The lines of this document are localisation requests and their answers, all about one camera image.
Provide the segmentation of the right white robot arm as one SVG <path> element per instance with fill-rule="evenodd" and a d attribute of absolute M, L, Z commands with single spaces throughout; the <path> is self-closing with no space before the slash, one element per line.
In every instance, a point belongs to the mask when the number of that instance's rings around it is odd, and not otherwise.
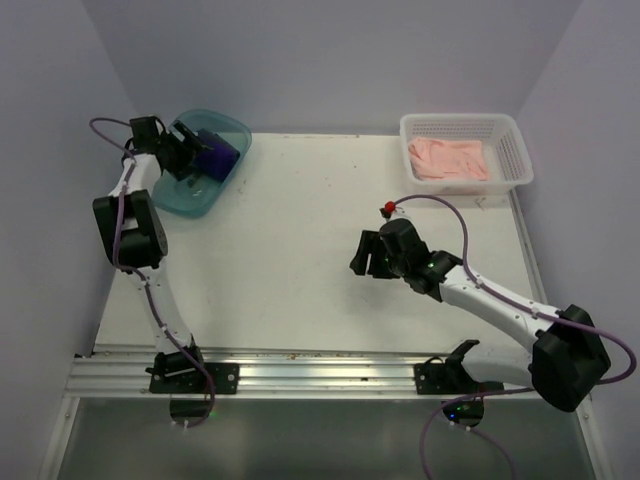
<path fill-rule="evenodd" d="M 440 361 L 416 364 L 420 394 L 471 394 L 511 384 L 573 412 L 611 366 L 585 310 L 529 301 L 467 272 L 461 258 L 429 249 L 406 218 L 363 231 L 349 267 L 359 276 L 399 278 L 414 292 L 464 310 L 517 343 L 495 347 L 468 339 Z"/>

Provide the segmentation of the purple towel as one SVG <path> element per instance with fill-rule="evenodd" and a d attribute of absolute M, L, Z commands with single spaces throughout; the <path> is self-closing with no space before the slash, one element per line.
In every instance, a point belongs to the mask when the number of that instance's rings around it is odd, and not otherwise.
<path fill-rule="evenodd" d="M 240 152 L 230 143 L 205 129 L 197 131 L 198 140 L 204 145 L 195 157 L 195 167 L 215 181 L 224 182 L 240 158 Z"/>

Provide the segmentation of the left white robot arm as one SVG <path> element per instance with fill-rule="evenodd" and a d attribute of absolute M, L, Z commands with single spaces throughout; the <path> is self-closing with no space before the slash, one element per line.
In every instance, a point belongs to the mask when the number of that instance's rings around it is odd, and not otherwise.
<path fill-rule="evenodd" d="M 123 153 L 118 182 L 93 201 L 92 209 L 106 256 L 139 292 L 153 332 L 150 390 L 197 392 L 210 374 L 169 286 L 168 239 L 152 194 L 164 173 L 181 174 L 204 145 L 183 124 L 172 132 L 156 116 L 97 117 L 89 126 Z"/>

